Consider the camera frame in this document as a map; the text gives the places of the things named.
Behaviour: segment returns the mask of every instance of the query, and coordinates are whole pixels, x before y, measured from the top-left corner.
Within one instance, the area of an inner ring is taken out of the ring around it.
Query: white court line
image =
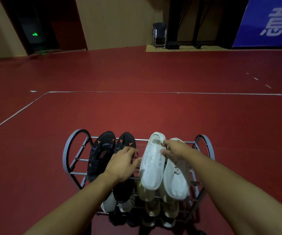
[[[48,93],[175,93],[175,94],[221,94],[221,95],[282,95],[280,93],[213,93],[213,92],[160,92],[160,91],[49,91]]]
[[[17,111],[15,114],[13,114],[12,116],[10,116],[9,118],[7,118],[6,120],[4,120],[2,123],[0,123],[0,126],[5,123],[6,121],[8,121],[9,119],[13,118],[16,114],[20,113],[21,111],[23,111],[25,108],[27,108],[28,106],[30,106],[32,103],[36,102],[38,99],[40,99],[42,96],[40,96],[39,98],[35,99],[33,102],[31,102],[29,105],[26,105],[24,108],[22,108],[21,110]]]

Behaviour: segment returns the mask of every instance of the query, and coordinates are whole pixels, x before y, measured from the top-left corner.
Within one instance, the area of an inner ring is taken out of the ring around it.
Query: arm
[[[137,158],[131,164],[131,157],[135,152],[137,149],[125,147],[114,154],[104,173],[37,222],[25,235],[83,233],[112,188],[127,180],[141,163],[141,158]]]
[[[190,163],[236,234],[282,234],[282,204],[188,145],[174,140],[165,140],[164,144],[169,150],[162,150],[163,155]]]

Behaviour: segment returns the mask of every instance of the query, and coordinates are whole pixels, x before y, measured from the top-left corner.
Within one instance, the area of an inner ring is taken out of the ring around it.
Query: shoe
[[[162,222],[162,225],[168,228],[173,227],[176,223],[176,220],[174,218],[168,218],[164,214],[161,214],[159,219]]]
[[[119,209],[122,213],[129,212],[134,207],[135,196],[131,196],[128,201],[124,203],[118,203]]]
[[[165,157],[161,154],[166,137],[155,132],[151,135],[145,148],[140,166],[139,177],[145,189],[157,190],[162,182]]]
[[[101,204],[101,208],[105,213],[114,211],[117,206],[117,201],[114,198],[113,194],[110,194],[109,197]]]
[[[118,207],[116,207],[114,211],[109,212],[108,220],[114,226],[124,225],[126,223],[126,217],[123,216],[122,212],[119,210]]]
[[[137,180],[137,192],[138,196],[143,201],[152,201],[155,197],[155,190],[148,190],[142,186],[140,180]]]
[[[164,201],[167,204],[172,204],[175,200],[171,198],[165,190],[164,187],[164,180],[162,181],[161,185],[159,186],[159,196],[162,198],[162,201]]]
[[[126,222],[129,227],[137,227],[141,222],[141,210],[132,209],[130,212],[126,213]]]
[[[183,142],[178,138],[171,138],[170,140]],[[184,160],[174,164],[170,159],[168,159],[163,174],[163,184],[166,193],[171,198],[175,200],[184,200],[190,195],[189,164]]]
[[[179,202],[177,200],[174,200],[172,204],[162,202],[162,210],[166,217],[175,218],[179,213]]]
[[[151,217],[156,217],[160,212],[160,200],[159,198],[155,198],[150,202],[145,202],[145,210],[147,214]]]
[[[155,225],[155,217],[151,217],[145,212],[142,211],[142,225],[145,227],[153,227]]]
[[[93,143],[88,161],[87,179],[93,182],[105,168],[114,154],[116,137],[113,132],[107,131]]]
[[[132,136],[132,134],[130,134],[128,132],[123,133],[119,137],[119,139],[118,139],[118,141],[115,145],[114,153],[118,153],[118,151],[123,149],[125,146],[132,147],[132,148],[135,148],[135,149],[137,148],[136,141],[135,141],[134,137]],[[118,183],[114,187],[114,189],[113,189],[114,197],[115,197],[115,199],[117,200],[118,203],[125,203],[129,200],[129,198],[132,194],[132,191],[134,189],[134,185],[135,185],[134,179],[128,179],[126,181]]]

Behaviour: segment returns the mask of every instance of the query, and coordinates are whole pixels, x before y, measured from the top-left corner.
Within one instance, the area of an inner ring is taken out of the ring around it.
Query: metal shoe rack
[[[84,133],[86,135],[86,139],[84,140],[81,148],[79,149],[76,157],[74,158],[74,160],[72,161],[72,163],[69,165],[69,150],[71,148],[71,144],[73,142],[73,140],[77,137],[78,134],[80,133]],[[75,165],[77,162],[79,161],[82,161],[82,162],[86,162],[88,163],[89,159],[82,159],[80,158],[83,150],[85,149],[87,143],[90,143],[90,145],[92,146],[93,145],[93,141],[92,141],[92,138],[97,138],[97,137],[91,137],[91,135],[89,134],[89,132],[85,129],[78,129],[78,130],[75,130],[71,135],[70,137],[68,138],[66,144],[65,144],[65,148],[64,148],[64,152],[63,152],[63,168],[64,168],[64,171],[70,175],[70,177],[72,178],[72,180],[76,183],[76,185],[78,186],[79,189],[83,189],[84,187],[84,183],[87,179],[86,175],[87,173],[86,172],[75,172],[74,169],[75,169]],[[136,141],[148,141],[148,139],[135,139]],[[214,150],[213,150],[213,147],[212,147],[212,144],[210,142],[210,140],[208,139],[208,137],[204,134],[199,134],[198,136],[195,137],[195,140],[193,142],[190,142],[190,141],[187,141],[185,143],[190,143],[192,144],[192,148],[194,149],[197,149],[200,151],[200,147],[198,146],[198,143],[200,140],[203,140],[205,142],[205,145],[207,147],[207,150],[208,150],[208,156],[215,160],[215,155],[214,155]],[[189,208],[186,209],[186,210],[180,210],[179,211],[179,214],[182,213],[183,216],[181,219],[178,219],[176,218],[176,221],[181,221],[181,222],[184,222],[184,223],[187,223],[190,218],[193,216],[193,214],[196,212],[201,200],[203,199],[203,197],[205,196],[206,194],[206,191],[204,188],[201,188],[199,189],[198,188],[198,185],[200,185],[200,182],[198,182],[196,180],[196,176],[194,174],[194,171],[193,170],[190,170],[190,173],[192,175],[192,178],[191,178],[191,187],[193,187],[193,190],[191,188],[190,191],[193,191],[193,193],[191,193],[190,197],[188,197],[186,199],[186,201],[188,202],[189,204]],[[83,175],[83,179],[81,182],[79,182],[77,180],[77,178],[75,177],[75,175]],[[134,179],[135,181],[139,179],[139,177],[131,177],[132,179]],[[108,213],[104,213],[101,209],[99,212],[97,212],[98,215],[108,215]]]

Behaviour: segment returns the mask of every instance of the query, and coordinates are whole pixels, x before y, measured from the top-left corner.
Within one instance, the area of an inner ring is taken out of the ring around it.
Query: blue banner
[[[282,46],[282,0],[249,0],[233,47]]]

